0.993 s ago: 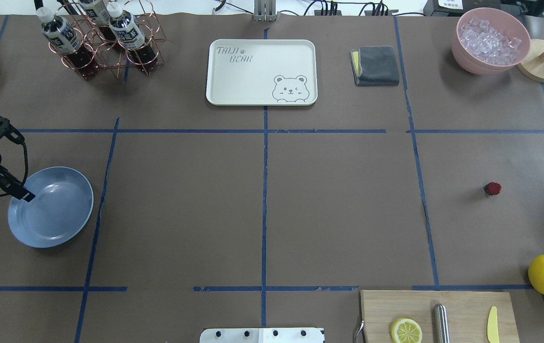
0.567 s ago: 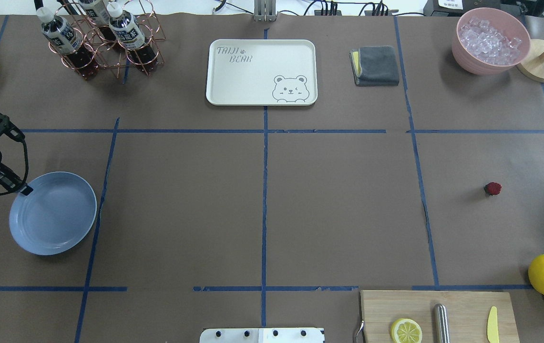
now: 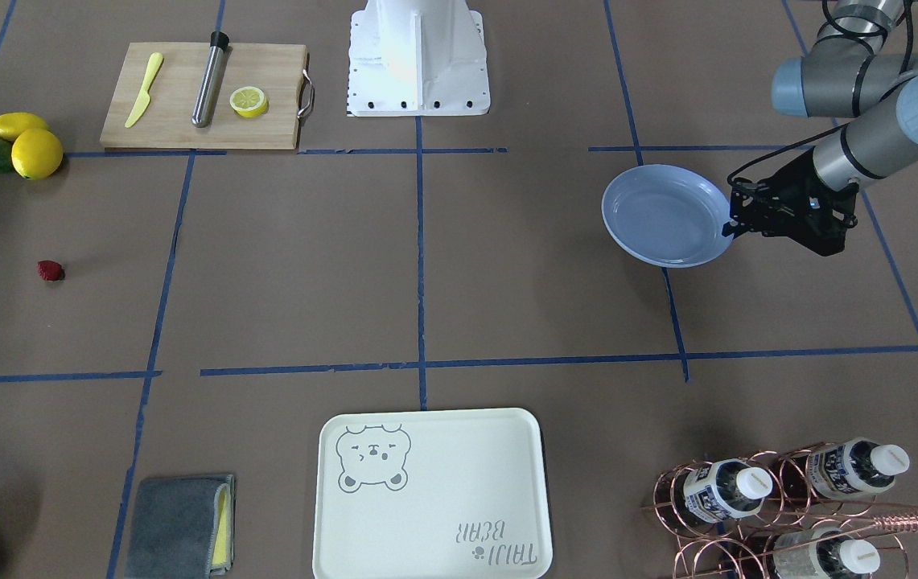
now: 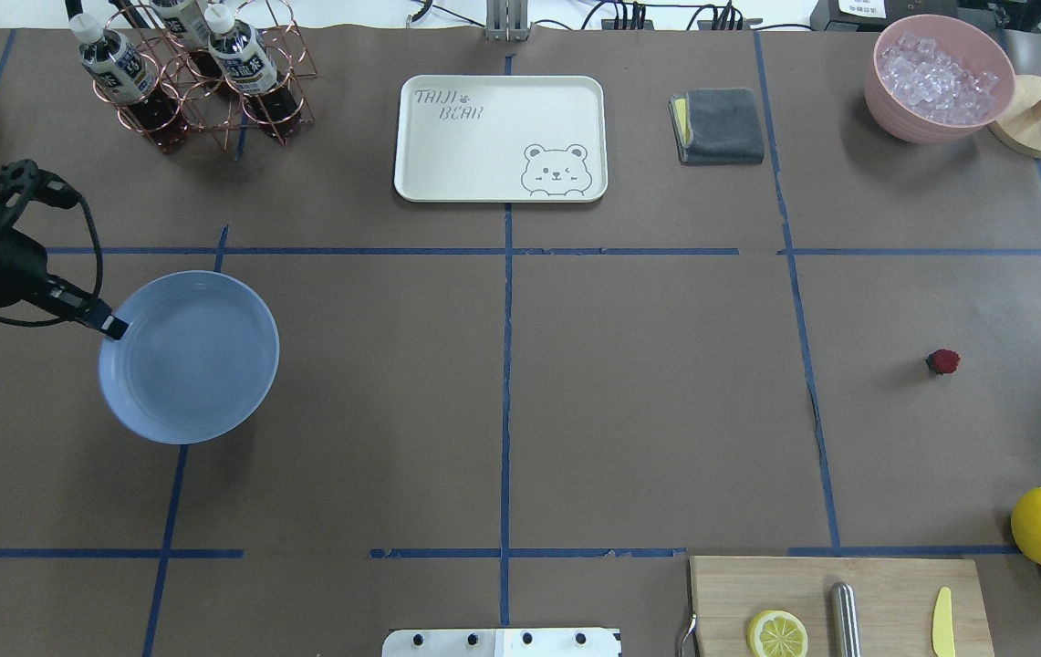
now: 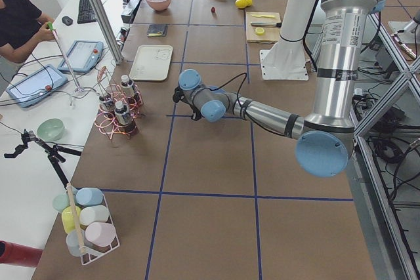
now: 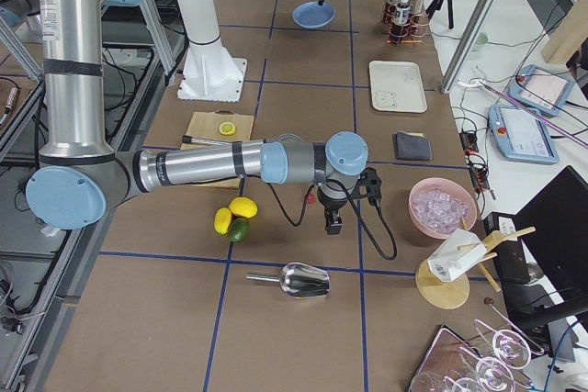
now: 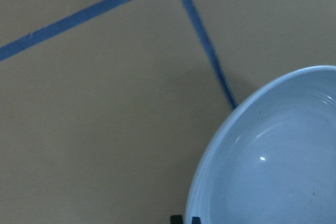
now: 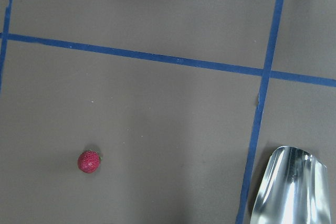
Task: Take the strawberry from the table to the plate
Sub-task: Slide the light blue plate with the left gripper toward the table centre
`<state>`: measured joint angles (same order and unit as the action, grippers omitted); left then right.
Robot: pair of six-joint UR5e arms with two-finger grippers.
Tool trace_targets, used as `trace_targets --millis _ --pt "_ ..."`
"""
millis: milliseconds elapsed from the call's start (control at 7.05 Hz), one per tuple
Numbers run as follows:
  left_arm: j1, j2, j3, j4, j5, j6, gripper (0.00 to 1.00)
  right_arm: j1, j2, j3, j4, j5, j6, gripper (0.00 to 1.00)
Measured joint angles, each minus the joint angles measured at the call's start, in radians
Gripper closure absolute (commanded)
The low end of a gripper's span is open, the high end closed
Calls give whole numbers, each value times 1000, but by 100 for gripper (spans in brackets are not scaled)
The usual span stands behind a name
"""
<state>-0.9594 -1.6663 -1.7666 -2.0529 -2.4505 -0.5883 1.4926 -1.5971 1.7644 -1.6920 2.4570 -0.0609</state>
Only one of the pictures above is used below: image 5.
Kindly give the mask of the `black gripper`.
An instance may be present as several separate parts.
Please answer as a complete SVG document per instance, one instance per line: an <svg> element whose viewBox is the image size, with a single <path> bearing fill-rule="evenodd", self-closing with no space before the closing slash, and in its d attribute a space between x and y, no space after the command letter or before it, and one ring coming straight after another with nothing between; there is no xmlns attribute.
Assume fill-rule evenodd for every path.
<svg viewBox="0 0 420 280"><path fill-rule="evenodd" d="M184 100L184 91L180 87L174 89L173 102L179 103Z"/></svg>

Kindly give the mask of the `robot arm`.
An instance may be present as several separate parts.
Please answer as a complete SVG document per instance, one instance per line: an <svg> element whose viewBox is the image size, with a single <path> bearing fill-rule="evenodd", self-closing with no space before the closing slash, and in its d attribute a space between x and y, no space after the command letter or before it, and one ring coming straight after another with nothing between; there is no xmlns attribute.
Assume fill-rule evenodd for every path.
<svg viewBox="0 0 420 280"><path fill-rule="evenodd" d="M350 106L366 18L384 4L385 0L288 0L280 38L261 58L262 76L294 80L306 73L305 33L315 8L321 7L325 22L316 63L316 94L306 117L208 87L193 69L179 75L173 100L187 103L195 120L215 122L231 113L274 134L294 138L295 157L305 171L319 177L335 176L346 168L353 152Z"/></svg>

